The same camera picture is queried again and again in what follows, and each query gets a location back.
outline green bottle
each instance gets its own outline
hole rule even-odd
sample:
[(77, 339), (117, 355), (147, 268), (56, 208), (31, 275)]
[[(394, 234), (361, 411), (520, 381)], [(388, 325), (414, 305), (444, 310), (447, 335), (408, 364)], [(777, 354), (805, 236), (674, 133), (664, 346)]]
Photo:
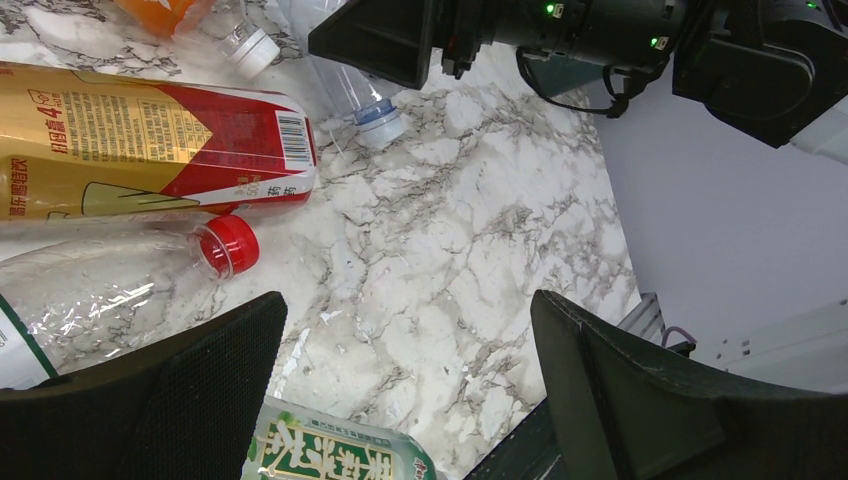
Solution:
[(265, 397), (242, 480), (443, 480), (410, 436)]

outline gray floor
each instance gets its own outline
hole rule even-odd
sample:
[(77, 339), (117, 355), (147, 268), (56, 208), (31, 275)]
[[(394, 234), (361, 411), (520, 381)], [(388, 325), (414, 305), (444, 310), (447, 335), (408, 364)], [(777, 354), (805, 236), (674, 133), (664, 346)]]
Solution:
[(759, 144), (673, 97), (668, 76), (597, 127), (640, 287), (668, 325), (718, 339), (848, 293), (848, 166)]

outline bottle cap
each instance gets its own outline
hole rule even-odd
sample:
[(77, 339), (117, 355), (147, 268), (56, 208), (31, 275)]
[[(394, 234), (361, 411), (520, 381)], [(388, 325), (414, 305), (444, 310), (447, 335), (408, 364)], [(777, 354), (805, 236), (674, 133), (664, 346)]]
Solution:
[(358, 125), (361, 142), (370, 148), (383, 148), (406, 131), (406, 122), (400, 112), (391, 113), (376, 120)]
[(245, 80), (251, 80), (280, 54), (280, 47), (261, 28), (227, 57), (227, 61), (236, 67), (236, 72)]
[(206, 229), (214, 235), (201, 234), (200, 248), (217, 271), (227, 271), (232, 265), (232, 273), (237, 275), (259, 261), (259, 242), (241, 218), (222, 215), (208, 221)]

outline marble surface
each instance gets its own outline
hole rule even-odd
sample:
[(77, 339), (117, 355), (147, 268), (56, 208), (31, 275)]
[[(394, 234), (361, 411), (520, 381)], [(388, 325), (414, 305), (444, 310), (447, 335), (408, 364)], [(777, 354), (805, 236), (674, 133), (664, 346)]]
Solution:
[[(282, 47), (252, 84), (110, 2), (0, 5), (0, 59), (280, 90), (322, 119), (276, 2), (248, 12)], [(532, 293), (618, 322), (638, 292), (591, 118), (533, 96), (505, 47), (484, 48), (461, 82), (438, 70), (396, 98), (411, 128), (384, 150), (318, 122), (310, 203), (252, 222), (261, 261), (209, 313), (281, 291), (290, 313), (268, 393), (410, 433), (461, 476), (544, 397)], [(7, 229), (0, 257), (89, 232)]]

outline yellow label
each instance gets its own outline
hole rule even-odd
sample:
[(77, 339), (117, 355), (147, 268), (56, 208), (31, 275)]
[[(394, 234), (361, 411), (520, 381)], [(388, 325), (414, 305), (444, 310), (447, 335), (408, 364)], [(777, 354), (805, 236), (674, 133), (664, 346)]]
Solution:
[(0, 220), (196, 206), (156, 192), (212, 133), (151, 84), (0, 65)]

